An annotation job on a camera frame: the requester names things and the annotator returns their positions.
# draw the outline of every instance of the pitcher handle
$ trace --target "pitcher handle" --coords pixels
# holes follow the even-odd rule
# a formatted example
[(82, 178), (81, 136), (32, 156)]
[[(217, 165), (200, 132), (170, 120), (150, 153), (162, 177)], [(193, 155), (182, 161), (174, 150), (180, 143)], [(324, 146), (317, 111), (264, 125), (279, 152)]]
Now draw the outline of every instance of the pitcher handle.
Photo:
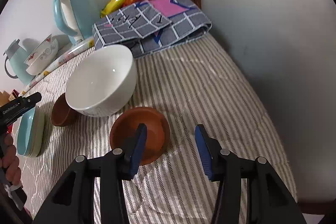
[(6, 62), (7, 62), (7, 60), (8, 60), (8, 56), (6, 56), (6, 59), (5, 59), (5, 72), (7, 73), (7, 75), (8, 75), (10, 78), (18, 79), (18, 77), (17, 77), (16, 75), (13, 76), (13, 75), (10, 75), (10, 74), (9, 74), (9, 72), (8, 72), (8, 70), (7, 70), (7, 68), (6, 68)]
[(71, 29), (63, 20), (62, 12), (61, 12), (61, 0), (54, 0), (54, 19), (57, 27), (65, 34), (74, 37), (78, 35), (78, 33)]

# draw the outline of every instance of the terracotta bowl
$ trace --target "terracotta bowl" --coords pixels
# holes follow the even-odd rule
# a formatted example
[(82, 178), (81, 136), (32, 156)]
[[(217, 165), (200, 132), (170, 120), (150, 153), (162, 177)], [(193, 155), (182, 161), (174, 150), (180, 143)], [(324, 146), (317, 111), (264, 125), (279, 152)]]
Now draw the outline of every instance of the terracotta bowl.
[(151, 107), (136, 107), (124, 112), (113, 124), (110, 133), (111, 149), (122, 147), (124, 141), (134, 134), (138, 125), (147, 126), (147, 140), (140, 165), (157, 160), (166, 150), (170, 138), (169, 125), (160, 112)]
[(75, 122), (78, 117), (78, 112), (69, 107), (63, 93), (56, 100), (51, 111), (51, 122), (56, 127), (66, 127)]

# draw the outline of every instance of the gray handle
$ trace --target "gray handle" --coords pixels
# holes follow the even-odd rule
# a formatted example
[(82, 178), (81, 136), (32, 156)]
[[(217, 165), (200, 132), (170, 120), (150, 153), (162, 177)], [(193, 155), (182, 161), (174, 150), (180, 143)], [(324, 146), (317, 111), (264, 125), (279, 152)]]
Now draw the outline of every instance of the gray handle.
[(5, 72), (7, 73), (7, 75), (8, 75), (10, 78), (18, 79), (18, 77), (17, 77), (16, 75), (13, 76), (13, 75), (10, 75), (10, 74), (9, 74), (9, 72), (8, 72), (8, 70), (7, 70), (7, 68), (6, 68), (6, 62), (7, 62), (7, 60), (8, 60), (8, 56), (6, 56), (6, 59), (5, 59)]

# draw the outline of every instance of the gray wall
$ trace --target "gray wall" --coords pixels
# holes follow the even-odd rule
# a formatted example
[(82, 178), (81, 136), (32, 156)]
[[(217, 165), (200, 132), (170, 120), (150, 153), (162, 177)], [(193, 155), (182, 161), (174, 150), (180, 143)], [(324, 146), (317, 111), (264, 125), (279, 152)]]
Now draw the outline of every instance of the gray wall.
[(334, 2), (202, 0), (202, 8), (272, 117), (299, 199), (336, 198)]

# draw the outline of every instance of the silver screw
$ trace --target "silver screw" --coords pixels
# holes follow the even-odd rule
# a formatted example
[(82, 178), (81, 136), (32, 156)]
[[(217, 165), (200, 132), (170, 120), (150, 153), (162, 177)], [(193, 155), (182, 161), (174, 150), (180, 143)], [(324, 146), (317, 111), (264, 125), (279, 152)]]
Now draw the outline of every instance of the silver screw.
[(223, 149), (220, 150), (220, 153), (224, 156), (229, 156), (230, 150), (228, 150), (226, 148), (223, 148)]
[(123, 152), (123, 150), (121, 148), (113, 149), (113, 154), (115, 154), (115, 155), (120, 155), (122, 152)]
[(265, 164), (265, 163), (267, 162), (267, 160), (266, 160), (264, 157), (259, 157), (259, 158), (258, 158), (258, 162), (259, 162), (260, 164)]
[(79, 155), (76, 157), (76, 162), (82, 162), (84, 160), (84, 156), (83, 155)]

